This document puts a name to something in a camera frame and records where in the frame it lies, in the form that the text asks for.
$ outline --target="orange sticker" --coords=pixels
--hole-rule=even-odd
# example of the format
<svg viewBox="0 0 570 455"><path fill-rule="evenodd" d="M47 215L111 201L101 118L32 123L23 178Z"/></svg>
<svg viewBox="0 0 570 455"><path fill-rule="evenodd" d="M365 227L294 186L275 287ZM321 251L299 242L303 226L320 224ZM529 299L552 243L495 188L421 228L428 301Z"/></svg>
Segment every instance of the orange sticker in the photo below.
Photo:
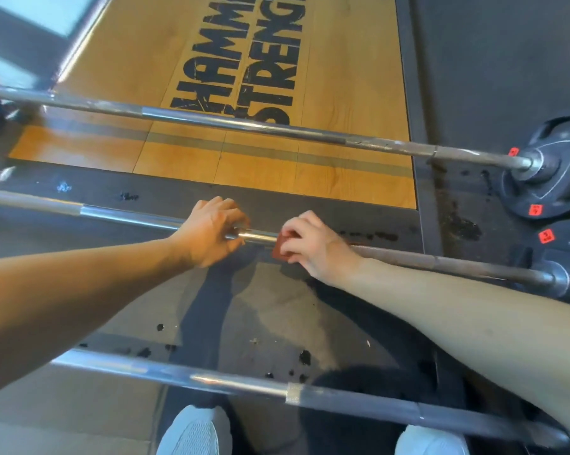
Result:
<svg viewBox="0 0 570 455"><path fill-rule="evenodd" d="M556 239L554 237L553 231L550 228L547 228L546 230L538 233L538 238L540 239L540 242L542 244L550 243L551 241L554 241Z"/></svg>
<svg viewBox="0 0 570 455"><path fill-rule="evenodd" d="M534 217L542 215L542 209L544 209L544 206L542 206L541 204L532 204L530 206L529 215L532 215Z"/></svg>

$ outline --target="gym floor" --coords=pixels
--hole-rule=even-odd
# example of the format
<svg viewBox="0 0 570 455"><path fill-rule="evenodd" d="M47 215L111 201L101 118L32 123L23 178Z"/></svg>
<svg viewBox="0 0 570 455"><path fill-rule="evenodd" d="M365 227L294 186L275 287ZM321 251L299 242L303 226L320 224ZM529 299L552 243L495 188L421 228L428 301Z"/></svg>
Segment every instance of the gym floor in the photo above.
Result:
<svg viewBox="0 0 570 455"><path fill-rule="evenodd" d="M88 0L85 9L100 1ZM237 21L256 28L264 19L260 1L248 3L253 10L242 9ZM524 0L285 1L304 5L302 31L287 32L300 40L295 88L256 87L292 99L277 107L291 124L506 153L537 124L570 111L570 0L532 0L531 6ZM210 2L110 0L55 88L146 106L193 99L177 87L187 80L183 66L194 46L204 42L199 34L205 18L216 14ZM30 55L16 48L22 15L3 19L21 29L1 37L0 56L29 66L38 75L34 85L46 87L67 45L46 29L25 30L47 59L45 68L24 63ZM233 42L231 49L248 61L251 33ZM213 96L212 102L236 106L247 65L232 69L237 90L226 96L231 100ZM0 131L0 168L8 166L16 170L0 188L9 191L181 217L197 199L221 194L236 198L258 229L275 231L289 216L314 209L367 244L438 253L428 248L441 248L442 239L450 257L493 263L508 263L533 228L494 197L495 170L439 164L432 167L432 185L431 176L417 170L431 169L403 156L52 108L25 126L12 122ZM126 193L138 198L127 200ZM429 213L427 193L437 200L438 217ZM0 256L157 236L0 208ZM146 294L80 347L477 405L463 392L459 366L425 337L253 246ZM302 350L310 352L310 365L300 363ZM435 357L443 358L436 382ZM493 411L515 412L514 400L500 401L499 390L490 392ZM390 453L401 430L265 400L47 366L0 392L0 453L153 453L188 403L224 406L235 453ZM506 450L523 453L516 446Z"/></svg>

